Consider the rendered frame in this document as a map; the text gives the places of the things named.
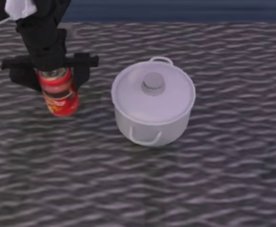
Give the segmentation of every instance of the red can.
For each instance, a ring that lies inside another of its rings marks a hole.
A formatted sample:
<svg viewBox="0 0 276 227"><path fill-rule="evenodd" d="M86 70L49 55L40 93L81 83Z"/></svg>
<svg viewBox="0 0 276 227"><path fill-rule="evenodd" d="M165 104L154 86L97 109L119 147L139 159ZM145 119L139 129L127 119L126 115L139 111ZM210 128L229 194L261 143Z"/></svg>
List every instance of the red can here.
<svg viewBox="0 0 276 227"><path fill-rule="evenodd" d="M58 117L66 117L78 109L79 98L74 90L73 76L69 68L50 72L38 72L43 95L49 111Z"/></svg>

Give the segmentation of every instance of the pot handle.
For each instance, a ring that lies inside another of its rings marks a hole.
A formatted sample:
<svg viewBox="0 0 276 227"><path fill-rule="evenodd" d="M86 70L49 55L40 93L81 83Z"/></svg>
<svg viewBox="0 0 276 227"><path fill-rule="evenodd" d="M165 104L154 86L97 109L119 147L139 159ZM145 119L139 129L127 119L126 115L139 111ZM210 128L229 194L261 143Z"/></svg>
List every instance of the pot handle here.
<svg viewBox="0 0 276 227"><path fill-rule="evenodd" d="M158 134L156 135L155 139L153 141L149 141L149 142L145 142L145 141L139 141L139 140L136 140L133 136L133 131L134 131L134 128L133 126L130 126L129 128L129 139L134 142L134 143L137 143L137 144L141 144L143 146L151 146L151 145L154 145L156 144L159 139L161 138L161 135L162 135L162 132L159 131Z"/></svg>
<svg viewBox="0 0 276 227"><path fill-rule="evenodd" d="M169 59L169 58L167 58L167 57L160 57L160 56L158 56L158 57L152 57L149 61L156 61L156 60L165 61L165 62L167 62L167 63L169 63L171 65L174 65L174 63L172 62L172 60Z"/></svg>

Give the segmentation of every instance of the pot lid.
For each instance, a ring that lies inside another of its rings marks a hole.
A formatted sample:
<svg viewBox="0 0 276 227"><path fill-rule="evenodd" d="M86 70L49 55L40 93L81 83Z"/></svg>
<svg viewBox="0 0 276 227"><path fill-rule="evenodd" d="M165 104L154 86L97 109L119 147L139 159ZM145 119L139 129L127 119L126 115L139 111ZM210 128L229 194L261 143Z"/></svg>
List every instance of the pot lid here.
<svg viewBox="0 0 276 227"><path fill-rule="evenodd" d="M112 86L115 108L145 124L164 124L181 118L190 112L195 96L189 76L165 57L127 67Z"/></svg>

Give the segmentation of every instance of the white pot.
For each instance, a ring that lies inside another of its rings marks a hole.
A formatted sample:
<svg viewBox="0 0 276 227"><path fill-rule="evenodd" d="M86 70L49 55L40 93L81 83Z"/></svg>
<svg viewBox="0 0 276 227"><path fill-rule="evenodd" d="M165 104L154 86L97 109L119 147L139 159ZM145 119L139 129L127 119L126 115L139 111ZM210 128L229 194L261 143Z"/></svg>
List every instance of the white pot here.
<svg viewBox="0 0 276 227"><path fill-rule="evenodd" d="M170 59L153 57L121 71L111 95L123 135L133 143L157 147L183 134L196 91L190 77Z"/></svg>

